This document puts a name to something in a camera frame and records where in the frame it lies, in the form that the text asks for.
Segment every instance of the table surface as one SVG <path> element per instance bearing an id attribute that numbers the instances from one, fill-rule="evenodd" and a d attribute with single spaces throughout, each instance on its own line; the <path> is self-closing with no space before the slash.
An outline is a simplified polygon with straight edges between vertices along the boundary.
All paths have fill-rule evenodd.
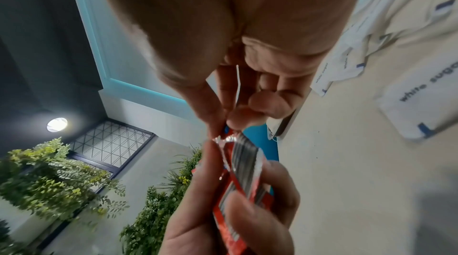
<path id="1" fill-rule="evenodd" d="M 301 193 L 296 254 L 458 254 L 458 125 L 410 142 L 374 102 L 446 39 L 390 46 L 360 77 L 308 96 L 278 139 Z"/>

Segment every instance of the foliage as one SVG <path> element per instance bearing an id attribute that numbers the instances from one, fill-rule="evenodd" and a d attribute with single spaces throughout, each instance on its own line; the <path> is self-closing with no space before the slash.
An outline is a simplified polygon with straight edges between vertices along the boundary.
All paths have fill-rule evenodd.
<path id="1" fill-rule="evenodd" d="M 10 238 L 10 229 L 4 220 L 0 220 L 0 255 L 38 255 L 38 251 L 28 248 L 23 243 Z"/>
<path id="2" fill-rule="evenodd" d="M 59 138 L 32 150 L 9 152 L 0 161 L 0 196 L 21 210 L 62 221 L 72 220 L 74 211 L 85 204 L 90 212 L 108 217 L 128 207 L 126 201 L 110 201 L 93 191 L 105 187 L 124 197 L 124 186 L 105 170 L 67 159 L 68 151 Z"/>
<path id="3" fill-rule="evenodd" d="M 192 170 L 202 157 L 199 148 L 193 148 L 191 157 L 184 157 L 179 172 L 170 171 L 168 183 L 161 184 L 167 192 L 158 192 L 149 187 L 146 195 L 146 206 L 138 214 L 132 225 L 126 226 L 121 232 L 123 253 L 127 255 L 157 254 L 164 238 L 166 226 L 173 212 L 180 204 L 192 179 Z"/>

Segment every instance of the geometric patterned window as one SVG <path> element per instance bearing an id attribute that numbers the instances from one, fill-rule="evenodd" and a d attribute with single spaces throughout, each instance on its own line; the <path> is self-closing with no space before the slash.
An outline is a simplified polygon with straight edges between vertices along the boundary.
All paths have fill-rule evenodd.
<path id="1" fill-rule="evenodd" d="M 70 150 L 95 162 L 121 167 L 151 137 L 115 122 L 106 121 L 70 144 Z"/>

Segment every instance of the red and gray packet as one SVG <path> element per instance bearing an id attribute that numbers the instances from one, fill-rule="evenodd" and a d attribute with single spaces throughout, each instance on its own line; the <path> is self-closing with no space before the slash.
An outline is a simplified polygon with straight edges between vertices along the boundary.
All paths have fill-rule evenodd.
<path id="1" fill-rule="evenodd" d="M 226 220 L 225 206 L 229 194 L 238 191 L 246 198 L 270 210 L 273 196 L 271 187 L 260 182 L 262 164 L 266 157 L 243 133 L 226 128 L 220 137 L 214 139 L 221 149 L 224 170 L 220 177 L 220 188 L 216 194 L 213 217 L 229 255 L 242 255 L 249 249 L 239 234 Z"/>

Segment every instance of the ceiling light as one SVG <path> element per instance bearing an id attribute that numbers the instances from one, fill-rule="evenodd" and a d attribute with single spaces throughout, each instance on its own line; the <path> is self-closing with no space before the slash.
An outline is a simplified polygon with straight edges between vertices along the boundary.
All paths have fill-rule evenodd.
<path id="1" fill-rule="evenodd" d="M 48 126 L 46 127 L 48 131 L 55 133 L 60 132 L 64 128 L 67 127 L 67 120 L 63 117 L 55 118 L 52 121 L 48 122 Z"/>

